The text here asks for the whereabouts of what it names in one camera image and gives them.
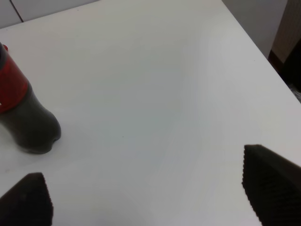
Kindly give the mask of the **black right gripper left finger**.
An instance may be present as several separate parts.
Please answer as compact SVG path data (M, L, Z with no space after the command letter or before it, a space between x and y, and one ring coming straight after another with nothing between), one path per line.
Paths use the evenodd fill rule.
M0 198L2 226L51 226L54 207L41 172L29 173Z

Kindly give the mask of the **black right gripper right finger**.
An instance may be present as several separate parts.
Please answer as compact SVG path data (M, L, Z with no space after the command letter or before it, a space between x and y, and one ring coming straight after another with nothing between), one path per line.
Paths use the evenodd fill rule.
M301 168L262 145L245 145L242 186L263 226L301 224Z

